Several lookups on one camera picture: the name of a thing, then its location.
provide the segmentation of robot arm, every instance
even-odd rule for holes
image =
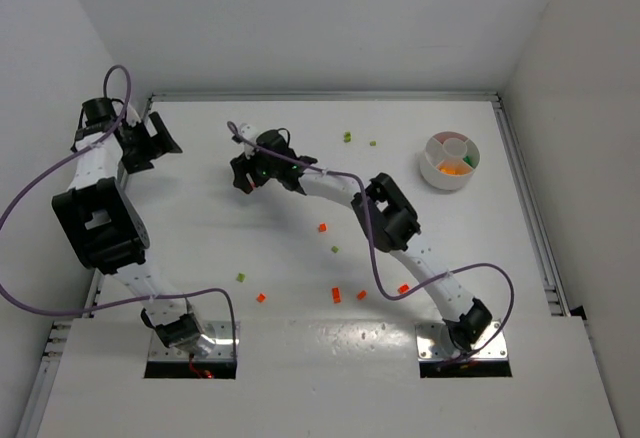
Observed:
[[[260,133],[251,125],[242,125],[240,136],[260,147],[307,164],[317,160],[298,157],[277,130]],[[360,187],[352,178],[301,169],[277,157],[256,151],[244,144],[244,152],[231,161],[234,186],[245,193],[277,179],[287,190],[319,196],[353,209],[366,232],[365,203]],[[390,253],[418,280],[438,275],[442,279],[424,287],[436,304],[449,330],[452,342],[463,351],[471,346],[491,323],[486,306],[462,287],[448,268],[432,252],[429,240],[421,233],[418,215],[393,179],[380,173],[366,189],[369,215],[376,249]]]
[[[52,199],[71,246],[86,268],[97,268],[120,281],[135,296],[177,294],[153,264],[146,227],[118,184],[117,173],[120,163],[129,174],[137,173],[153,168],[151,160],[182,150],[157,113],[149,117],[157,131],[151,137],[133,108],[113,135],[94,146],[116,113],[107,98],[87,101],[82,108],[86,123],[76,132],[74,148],[93,148],[79,158],[67,191]],[[142,304],[144,323],[165,346],[196,356],[207,353],[202,349],[199,320],[187,300],[149,299]]]

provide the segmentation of silver mounting plate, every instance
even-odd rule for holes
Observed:
[[[500,327],[500,322],[492,321],[480,335],[472,349],[477,350],[493,336]],[[449,339],[447,325],[442,322],[419,323],[416,325],[416,341],[418,344],[418,361],[420,363],[435,363],[453,358],[452,345]],[[509,361],[509,351],[504,334],[500,332],[486,348],[473,355],[473,360]]]
[[[203,321],[202,329],[205,335],[200,339],[207,340],[211,351],[207,356],[195,357],[194,363],[233,363],[233,339],[231,335],[230,321]],[[236,323],[236,348],[240,344],[240,324]],[[149,344],[147,362],[153,363],[187,363],[189,355],[177,348],[165,348],[158,338],[152,333]]]

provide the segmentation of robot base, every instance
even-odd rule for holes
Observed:
[[[478,341],[476,350],[484,345],[500,327],[500,322],[492,321]],[[449,338],[449,331],[442,322],[420,323],[416,325],[418,363],[420,378],[478,378],[510,377],[509,351],[504,334],[500,332],[482,351],[471,358],[443,364],[457,356]]]
[[[205,357],[193,359],[192,366],[201,373],[208,371],[215,379],[236,377],[237,362],[233,356],[233,340],[230,321],[203,321],[206,335],[201,339],[211,344],[211,351]],[[240,342],[240,325],[236,323],[236,347]],[[177,348],[165,348],[153,333],[149,344],[145,378],[195,378],[197,373],[189,367],[189,356]]]

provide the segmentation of gray wall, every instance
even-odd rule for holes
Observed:
[[[627,437],[640,436],[639,43],[640,0],[551,0],[505,95]]]
[[[80,0],[145,90],[496,90],[548,0]]]
[[[77,0],[0,0],[0,208],[69,152],[80,103],[112,60]],[[33,190],[0,233],[0,281],[41,307],[83,303],[88,273],[51,210],[73,166]],[[50,320],[0,300],[0,436],[13,436]]]

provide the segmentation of round white container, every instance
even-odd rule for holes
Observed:
[[[429,138],[419,163],[427,183],[440,190],[453,191],[471,179],[480,164],[480,151],[466,136],[443,131]]]

